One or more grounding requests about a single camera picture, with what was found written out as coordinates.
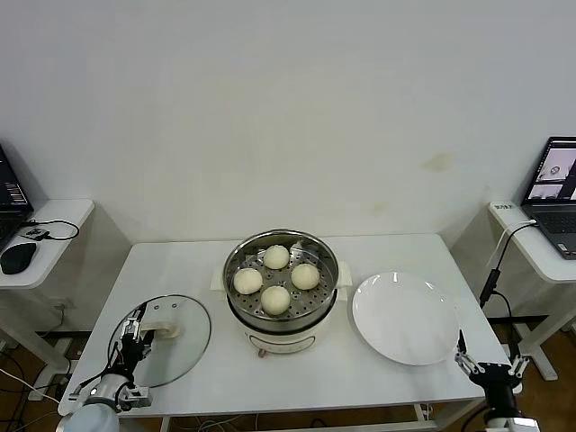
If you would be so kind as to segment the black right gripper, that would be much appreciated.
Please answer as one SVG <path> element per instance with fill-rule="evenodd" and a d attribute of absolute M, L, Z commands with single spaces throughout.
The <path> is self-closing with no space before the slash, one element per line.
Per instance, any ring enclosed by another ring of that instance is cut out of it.
<path fill-rule="evenodd" d="M 518 416 L 518 405 L 513 390 L 518 387 L 530 363 L 530 357 L 516 355 L 511 365 L 478 363 L 467 352 L 464 333 L 460 329 L 454 360 L 472 383 L 480 386 L 485 394 L 488 412 L 485 419 L 508 419 Z"/>

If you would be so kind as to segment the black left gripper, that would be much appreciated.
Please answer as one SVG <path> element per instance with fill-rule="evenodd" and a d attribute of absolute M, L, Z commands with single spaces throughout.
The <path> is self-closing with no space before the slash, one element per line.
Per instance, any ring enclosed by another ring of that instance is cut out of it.
<path fill-rule="evenodd" d="M 147 331 L 140 337 L 140 327 L 147 308 L 142 303 L 129 313 L 121 327 L 121 351 L 112 364 L 112 373 L 122 376 L 133 376 L 140 361 L 146 358 L 153 342 L 153 332 Z"/>

